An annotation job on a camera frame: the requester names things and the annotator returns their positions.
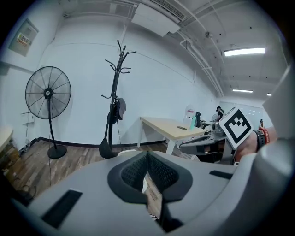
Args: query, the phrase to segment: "electrical outlet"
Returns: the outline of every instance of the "electrical outlet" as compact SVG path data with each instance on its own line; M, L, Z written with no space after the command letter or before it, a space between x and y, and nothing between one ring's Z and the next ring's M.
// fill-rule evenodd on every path
M23 124L33 123L34 122L34 116L32 113L22 113L21 119Z

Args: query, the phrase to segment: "desk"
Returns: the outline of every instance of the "desk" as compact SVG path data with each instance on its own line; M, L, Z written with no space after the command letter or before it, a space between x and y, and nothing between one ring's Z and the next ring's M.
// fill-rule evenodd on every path
M11 139L13 129L11 127L0 127L0 152L5 148Z
M166 150L167 154L172 154L175 143L177 140L190 138L198 135L202 135L205 133L205 130L194 127L192 130L189 129L187 125L184 123L178 122L173 119L164 119L164 118L154 118L154 117L140 117L141 127L138 137L137 147L140 147L140 143L142 140L142 131L143 131L143 123L152 127L155 131L159 132L161 135L169 139L168 148ZM187 128L187 130L182 130L177 128L178 126Z

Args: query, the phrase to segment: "air conditioner vent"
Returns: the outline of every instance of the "air conditioner vent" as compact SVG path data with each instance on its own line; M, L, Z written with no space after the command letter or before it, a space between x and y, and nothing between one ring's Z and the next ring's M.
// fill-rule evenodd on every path
M171 14L173 14L180 20L183 20L185 17L185 15L180 10L178 10L176 7L174 7L173 5L171 5L169 2L165 0L150 0L150 1L157 3L159 6L166 9L167 11L169 11Z

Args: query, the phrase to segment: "ceiling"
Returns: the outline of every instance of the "ceiling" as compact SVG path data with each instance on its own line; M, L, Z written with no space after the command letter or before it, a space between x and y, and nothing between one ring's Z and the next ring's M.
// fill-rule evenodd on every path
M106 14L132 19L134 4L150 0L59 0L66 17ZM266 99L279 83L287 67L288 56L274 23L249 0L152 0L162 6L174 6L179 14L173 20L181 27L174 34L191 40L203 61L207 61L221 88L220 95ZM265 54L225 57L224 51L265 47ZM252 90L252 94L232 89Z

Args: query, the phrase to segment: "hand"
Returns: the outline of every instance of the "hand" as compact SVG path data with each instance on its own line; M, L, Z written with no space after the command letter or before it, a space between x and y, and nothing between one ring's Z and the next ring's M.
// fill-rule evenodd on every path
M235 159L236 161L240 161L242 156L256 153L257 150L257 135L253 131L251 134L242 142L236 151Z

